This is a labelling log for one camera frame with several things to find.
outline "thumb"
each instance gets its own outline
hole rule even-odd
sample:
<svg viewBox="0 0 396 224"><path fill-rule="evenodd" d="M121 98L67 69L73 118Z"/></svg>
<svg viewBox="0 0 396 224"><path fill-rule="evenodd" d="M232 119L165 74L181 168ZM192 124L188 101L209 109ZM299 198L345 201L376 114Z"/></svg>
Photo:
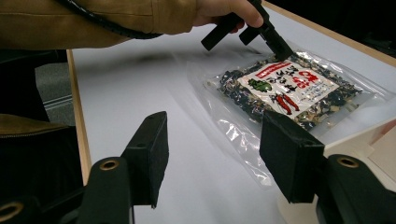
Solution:
<svg viewBox="0 0 396 224"><path fill-rule="evenodd" d="M228 0L231 12L234 12L249 26L258 28L264 20L259 11L247 0Z"/></svg>

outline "white table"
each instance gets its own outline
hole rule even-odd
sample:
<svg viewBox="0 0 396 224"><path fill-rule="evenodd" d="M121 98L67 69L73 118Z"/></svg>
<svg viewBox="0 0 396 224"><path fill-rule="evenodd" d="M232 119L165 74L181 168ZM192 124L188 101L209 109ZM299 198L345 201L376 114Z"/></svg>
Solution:
<svg viewBox="0 0 396 224"><path fill-rule="evenodd" d="M342 63L392 90L396 83L396 63L392 59L384 57L390 63L379 61L279 14L282 10L270 4L265 6L272 8L267 8L270 20L287 41ZM78 103L80 100L77 112L82 111L83 115L78 114L82 121L78 123L82 133L79 141L89 145L91 156L82 158L88 166L119 156L146 116L167 112L170 159L158 207L152 210L135 206L136 223L285 223L276 207L276 184L263 188L252 178L192 93L186 78L187 62L221 74L232 64L243 65L249 56L271 50L260 38L245 47L238 35L227 35L207 52L201 40L213 27L152 40L132 40L107 49L72 50L71 67L74 66L79 91L75 97ZM379 117L347 120L347 129L340 125L337 132L324 138L325 143L395 116L396 101L384 108L367 108L367 113L379 113L379 109ZM360 118L365 119L366 112L361 113Z"/></svg>

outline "white label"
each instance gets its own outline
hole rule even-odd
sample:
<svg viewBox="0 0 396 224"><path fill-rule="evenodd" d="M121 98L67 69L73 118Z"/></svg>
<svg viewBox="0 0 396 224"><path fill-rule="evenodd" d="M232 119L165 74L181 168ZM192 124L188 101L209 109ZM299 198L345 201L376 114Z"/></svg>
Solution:
<svg viewBox="0 0 396 224"><path fill-rule="evenodd" d="M291 119L338 88L329 79L290 61L269 63L238 81L276 112Z"/></svg>

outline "clear plastic packaging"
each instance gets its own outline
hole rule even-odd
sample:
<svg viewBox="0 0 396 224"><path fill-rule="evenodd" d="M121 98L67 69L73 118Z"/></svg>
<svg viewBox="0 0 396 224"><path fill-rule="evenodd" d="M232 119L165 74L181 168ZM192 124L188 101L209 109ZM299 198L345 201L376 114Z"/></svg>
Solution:
<svg viewBox="0 0 396 224"><path fill-rule="evenodd" d="M393 97L343 65L299 50L285 62L256 56L249 65L217 75L190 63L188 73L202 105L264 188L274 185L259 154L264 110L288 115L320 140L361 105Z"/></svg>

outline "brown sleeve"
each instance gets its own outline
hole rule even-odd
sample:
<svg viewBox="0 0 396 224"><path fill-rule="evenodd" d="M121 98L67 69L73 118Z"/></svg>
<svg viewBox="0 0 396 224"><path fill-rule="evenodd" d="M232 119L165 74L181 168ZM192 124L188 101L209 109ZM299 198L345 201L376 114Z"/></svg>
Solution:
<svg viewBox="0 0 396 224"><path fill-rule="evenodd" d="M76 0L129 29L175 35L189 32L195 0ZM128 38L113 34L55 0L1 0L0 49L105 48Z"/></svg>

